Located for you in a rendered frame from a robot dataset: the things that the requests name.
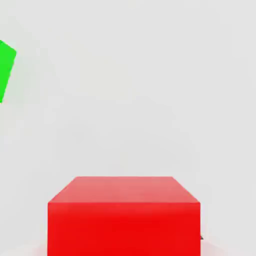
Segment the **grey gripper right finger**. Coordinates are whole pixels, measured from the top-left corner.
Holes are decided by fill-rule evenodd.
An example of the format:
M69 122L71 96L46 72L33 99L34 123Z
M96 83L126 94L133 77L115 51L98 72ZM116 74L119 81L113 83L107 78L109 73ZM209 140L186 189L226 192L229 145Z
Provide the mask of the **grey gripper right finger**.
M201 256L222 256L222 250L218 246L204 239L202 236L200 238L200 246Z

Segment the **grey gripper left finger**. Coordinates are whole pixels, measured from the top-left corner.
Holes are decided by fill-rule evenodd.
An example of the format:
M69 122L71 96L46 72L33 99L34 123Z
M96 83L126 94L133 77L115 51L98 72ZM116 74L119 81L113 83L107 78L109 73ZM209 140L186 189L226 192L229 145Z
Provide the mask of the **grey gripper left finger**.
M47 245L47 242L44 241L34 246L31 249L29 256L48 256L47 251L48 251L48 245Z

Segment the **small red cube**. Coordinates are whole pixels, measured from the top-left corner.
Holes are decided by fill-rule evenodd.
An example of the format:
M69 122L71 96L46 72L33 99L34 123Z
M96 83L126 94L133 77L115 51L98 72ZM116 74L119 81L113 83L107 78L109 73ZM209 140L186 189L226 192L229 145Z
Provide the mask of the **small red cube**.
M47 205L47 256L201 256L201 204L170 176L79 176Z

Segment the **small green cube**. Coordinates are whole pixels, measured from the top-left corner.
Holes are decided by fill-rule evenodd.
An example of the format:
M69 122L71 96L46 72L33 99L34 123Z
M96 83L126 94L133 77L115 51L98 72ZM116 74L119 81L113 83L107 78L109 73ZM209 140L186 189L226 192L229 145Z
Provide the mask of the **small green cube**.
M15 49L0 40L0 104L4 99L16 54L17 51Z

